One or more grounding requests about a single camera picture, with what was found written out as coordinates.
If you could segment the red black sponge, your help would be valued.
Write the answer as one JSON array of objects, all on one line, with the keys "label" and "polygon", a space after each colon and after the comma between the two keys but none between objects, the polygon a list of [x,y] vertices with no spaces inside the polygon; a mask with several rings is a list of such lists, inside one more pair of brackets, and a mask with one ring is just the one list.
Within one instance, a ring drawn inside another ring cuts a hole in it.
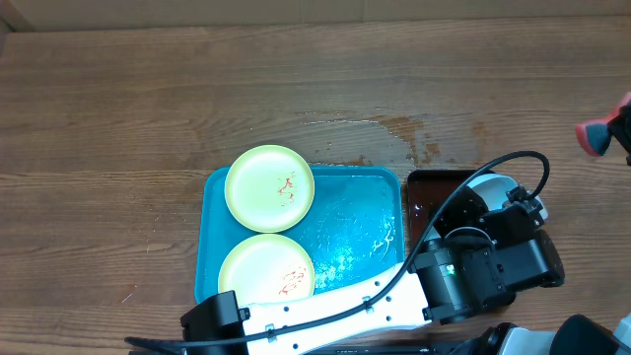
[{"label": "red black sponge", "polygon": [[604,118],[588,120],[575,126],[577,140],[583,150],[594,157],[604,156],[613,137],[608,122],[613,119],[614,112],[623,105],[630,105],[630,93],[627,92],[618,105]]}]

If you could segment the light blue plate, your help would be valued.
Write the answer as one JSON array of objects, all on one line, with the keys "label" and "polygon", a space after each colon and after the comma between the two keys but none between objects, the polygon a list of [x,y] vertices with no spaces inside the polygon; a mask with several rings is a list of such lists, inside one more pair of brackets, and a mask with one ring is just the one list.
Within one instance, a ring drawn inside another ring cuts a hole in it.
[{"label": "light blue plate", "polygon": [[494,173],[474,178],[466,187],[477,195],[486,206],[485,219],[523,218],[537,221],[538,226],[548,219],[548,211],[540,197],[524,202],[511,202],[508,193],[518,187],[516,181],[508,176]]}]

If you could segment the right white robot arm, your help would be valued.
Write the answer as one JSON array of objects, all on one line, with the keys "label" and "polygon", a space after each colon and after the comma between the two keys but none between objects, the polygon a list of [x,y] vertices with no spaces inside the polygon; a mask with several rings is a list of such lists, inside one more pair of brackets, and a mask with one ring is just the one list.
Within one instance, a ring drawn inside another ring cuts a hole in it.
[{"label": "right white robot arm", "polygon": [[[610,141],[616,139],[630,150],[630,97],[606,117],[589,120],[576,126],[582,148],[592,156],[602,156]],[[630,318],[623,318],[610,331],[583,316],[569,317],[556,331],[534,331],[512,323],[490,327],[483,335],[464,341],[452,350],[454,354],[497,355],[600,355],[630,352]]]}]

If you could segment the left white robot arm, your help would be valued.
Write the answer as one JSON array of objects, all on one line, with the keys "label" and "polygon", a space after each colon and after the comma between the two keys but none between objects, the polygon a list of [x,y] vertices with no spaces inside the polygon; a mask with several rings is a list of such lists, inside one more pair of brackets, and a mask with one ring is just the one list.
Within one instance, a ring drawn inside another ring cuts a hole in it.
[{"label": "left white robot arm", "polygon": [[288,302],[238,306],[217,294],[180,320],[186,354],[306,354],[362,333],[458,322],[558,287],[547,211],[521,186],[459,191],[408,259],[351,286]]}]

